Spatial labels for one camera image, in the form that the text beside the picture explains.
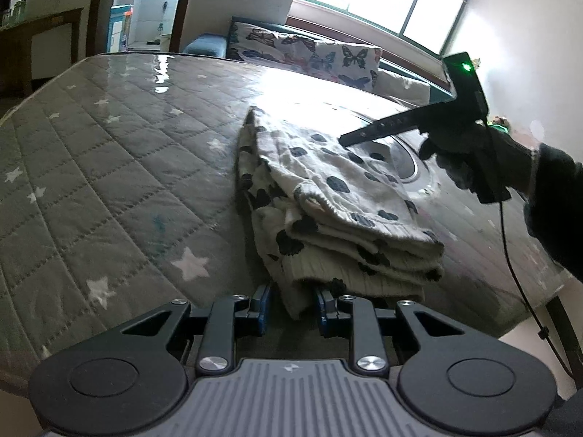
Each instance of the screw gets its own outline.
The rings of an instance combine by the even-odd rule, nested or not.
[[[386,361],[384,361],[381,357],[375,357],[374,355],[369,357],[362,357],[356,362],[356,364],[359,366],[359,368],[362,368],[366,371],[378,371],[387,366]]]
[[[202,369],[206,369],[207,371],[220,371],[227,367],[228,361],[223,357],[204,357],[198,364]]]

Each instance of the gloved hand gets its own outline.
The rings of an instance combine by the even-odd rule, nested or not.
[[[454,130],[444,124],[429,131],[428,139],[419,148],[419,157],[426,160],[436,154],[437,165],[445,169],[458,188],[470,190],[481,203],[489,204],[510,198],[505,187],[512,184],[506,173],[514,166],[506,161],[508,153],[517,149],[514,145],[520,146],[510,136],[484,125],[476,123]]]

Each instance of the white star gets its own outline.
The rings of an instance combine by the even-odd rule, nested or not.
[[[212,141],[208,142],[209,148],[211,148],[213,151],[224,151],[225,146],[227,146],[225,143],[223,143],[220,139],[213,139]]]
[[[47,359],[50,356],[51,352],[49,352],[48,348],[43,345],[43,347],[41,348],[40,357],[42,359]]]
[[[293,373],[296,369],[299,369],[300,367],[295,364],[295,363],[290,363],[289,365],[285,365],[284,366],[284,370],[285,371],[289,371],[290,373]]]
[[[39,197],[42,197],[46,189],[46,187],[37,187],[34,193],[28,194],[27,197],[30,199],[30,203],[34,204]]]
[[[10,172],[6,173],[6,181],[4,182],[14,182],[14,180],[20,175],[22,174],[22,171],[20,170],[20,166],[18,166],[15,170],[11,170]]]
[[[107,281],[107,276],[104,276],[97,281],[87,281],[87,286],[89,286],[89,299],[97,300],[97,302],[99,302],[106,310],[107,298],[116,295],[115,291],[109,290]]]
[[[196,277],[210,277],[209,271],[206,270],[205,265],[208,263],[208,258],[197,258],[192,254],[190,248],[186,246],[183,251],[183,256],[180,260],[171,261],[171,263],[183,272],[183,280],[190,281]]]

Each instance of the folded cloth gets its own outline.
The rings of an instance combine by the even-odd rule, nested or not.
[[[330,135],[249,111],[238,182],[252,209],[257,251],[289,314],[312,302],[306,281],[347,292],[421,300],[442,276],[444,246],[375,143],[344,149]]]

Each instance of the gray quilted tablecloth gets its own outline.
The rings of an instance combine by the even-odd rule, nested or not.
[[[307,101],[348,103],[372,117],[396,110],[373,95],[277,69],[133,54],[81,61],[8,113],[0,126],[0,382],[23,392],[43,357],[176,297],[206,306],[266,282],[249,212],[235,193],[237,134],[250,104]],[[446,194],[426,211],[451,205]],[[465,221],[447,226],[442,210],[440,224],[463,237]],[[470,311],[471,324],[506,331],[524,310],[498,273],[499,252],[477,255],[487,265],[476,270],[468,256],[480,248],[475,243],[446,259],[453,279],[428,297],[437,295],[435,304],[458,319]],[[473,280],[491,277],[495,263],[492,284]],[[562,284],[547,276],[544,290],[529,289],[537,304]],[[490,302],[468,303],[464,284],[471,301]],[[497,291],[512,300],[498,303]],[[339,353],[337,342],[318,345],[313,322],[292,327],[279,312],[272,327],[267,341],[248,340],[240,350]]]

